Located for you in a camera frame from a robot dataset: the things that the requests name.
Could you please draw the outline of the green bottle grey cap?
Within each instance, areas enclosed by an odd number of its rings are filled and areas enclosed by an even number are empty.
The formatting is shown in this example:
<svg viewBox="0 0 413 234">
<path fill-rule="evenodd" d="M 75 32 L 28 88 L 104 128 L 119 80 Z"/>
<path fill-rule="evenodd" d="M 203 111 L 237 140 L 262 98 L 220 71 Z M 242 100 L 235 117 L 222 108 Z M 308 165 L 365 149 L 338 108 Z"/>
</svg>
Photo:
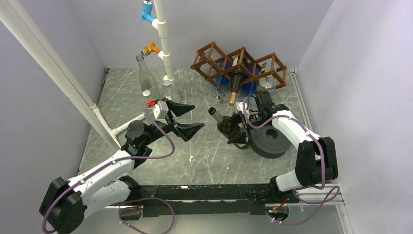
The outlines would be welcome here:
<svg viewBox="0 0 413 234">
<path fill-rule="evenodd" d="M 227 139 L 227 141 L 235 136 L 238 132 L 243 132 L 242 127 L 234 122 L 230 116 L 221 115 L 215 107 L 210 107 L 208 113 L 216 120 L 217 130 Z M 247 144 L 232 144 L 240 150 L 247 149 L 250 142 Z"/>
</svg>

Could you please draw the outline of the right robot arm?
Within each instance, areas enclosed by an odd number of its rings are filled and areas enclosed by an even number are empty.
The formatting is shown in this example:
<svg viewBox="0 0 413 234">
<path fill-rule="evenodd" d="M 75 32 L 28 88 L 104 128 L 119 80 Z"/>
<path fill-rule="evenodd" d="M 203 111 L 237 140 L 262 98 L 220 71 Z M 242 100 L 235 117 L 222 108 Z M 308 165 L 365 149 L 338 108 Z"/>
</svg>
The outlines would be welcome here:
<svg viewBox="0 0 413 234">
<path fill-rule="evenodd" d="M 236 102 L 235 113 L 246 123 L 246 130 L 260 130 L 272 126 L 280 131 L 296 148 L 295 168 L 270 180 L 269 198 L 281 202 L 294 189 L 316 187 L 337 179 L 338 165 L 335 143 L 330 137 L 312 132 L 284 104 L 275 104 L 268 92 L 255 98 L 257 111 L 250 110 L 250 100 Z"/>
</svg>

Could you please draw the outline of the large clear bottle white stopper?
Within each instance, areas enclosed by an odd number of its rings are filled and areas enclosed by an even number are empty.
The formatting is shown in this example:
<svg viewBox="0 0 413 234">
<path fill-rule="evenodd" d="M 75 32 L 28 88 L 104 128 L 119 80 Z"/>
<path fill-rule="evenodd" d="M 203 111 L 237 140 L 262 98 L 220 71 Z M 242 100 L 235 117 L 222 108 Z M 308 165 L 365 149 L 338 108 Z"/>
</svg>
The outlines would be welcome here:
<svg viewBox="0 0 413 234">
<path fill-rule="evenodd" d="M 176 92 L 172 81 L 170 80 L 165 80 L 163 81 L 163 86 L 161 88 L 161 93 L 162 96 L 167 98 L 168 100 L 175 102 L 175 103 L 180 103 L 181 99 L 178 93 Z"/>
</svg>

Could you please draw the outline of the clear bottle dark label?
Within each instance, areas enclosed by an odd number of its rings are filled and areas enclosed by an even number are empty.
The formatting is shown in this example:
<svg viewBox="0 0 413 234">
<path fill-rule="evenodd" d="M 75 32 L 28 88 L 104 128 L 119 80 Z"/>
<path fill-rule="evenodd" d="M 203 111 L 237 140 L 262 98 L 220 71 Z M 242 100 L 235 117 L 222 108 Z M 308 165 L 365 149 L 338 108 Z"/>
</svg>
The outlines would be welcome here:
<svg viewBox="0 0 413 234">
<path fill-rule="evenodd" d="M 139 84 L 141 87 L 142 92 L 144 90 L 150 90 L 151 95 L 148 98 L 152 99 L 159 99 L 160 98 L 160 90 L 157 84 L 157 81 L 154 77 L 154 75 L 150 72 L 148 69 L 144 56 L 143 55 L 137 55 L 136 60 L 138 62 L 138 67 L 139 67 Z"/>
</svg>

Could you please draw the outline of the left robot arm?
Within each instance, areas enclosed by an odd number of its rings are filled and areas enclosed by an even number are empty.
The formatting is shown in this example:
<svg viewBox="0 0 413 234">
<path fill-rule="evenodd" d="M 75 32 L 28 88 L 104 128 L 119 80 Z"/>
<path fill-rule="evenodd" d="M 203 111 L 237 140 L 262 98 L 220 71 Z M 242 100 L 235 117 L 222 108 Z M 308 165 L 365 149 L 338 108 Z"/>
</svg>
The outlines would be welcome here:
<svg viewBox="0 0 413 234">
<path fill-rule="evenodd" d="M 135 204 L 140 185 L 128 172 L 152 159 L 150 144 L 174 133 L 183 141 L 191 140 L 203 123 L 181 124 L 176 118 L 195 109 L 194 105 L 167 98 L 149 101 L 145 120 L 127 125 L 126 142 L 112 156 L 92 169 L 68 180 L 54 179 L 43 198 L 39 213 L 42 232 L 69 234 L 91 214 L 118 202 Z"/>
</svg>

